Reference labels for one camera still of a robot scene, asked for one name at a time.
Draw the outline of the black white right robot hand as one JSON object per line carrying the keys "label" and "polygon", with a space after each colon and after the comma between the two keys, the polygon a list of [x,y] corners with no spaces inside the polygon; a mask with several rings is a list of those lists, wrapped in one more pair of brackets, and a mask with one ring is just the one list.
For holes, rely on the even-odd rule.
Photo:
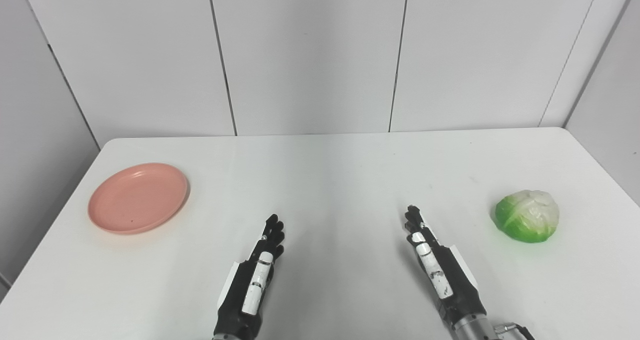
{"label": "black white right robot hand", "polygon": [[452,247],[442,245],[423,219],[418,207],[410,204],[404,214],[407,241],[435,290],[439,301],[439,314],[451,329],[466,319],[480,319],[487,311]]}

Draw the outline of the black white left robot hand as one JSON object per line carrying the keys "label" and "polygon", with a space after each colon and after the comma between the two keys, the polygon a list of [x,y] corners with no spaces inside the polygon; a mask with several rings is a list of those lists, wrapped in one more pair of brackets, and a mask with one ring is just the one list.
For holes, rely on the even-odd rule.
{"label": "black white left robot hand", "polygon": [[254,340],[263,324],[262,305],[284,253],[284,223],[272,214],[246,261],[238,264],[217,311],[214,340]]}

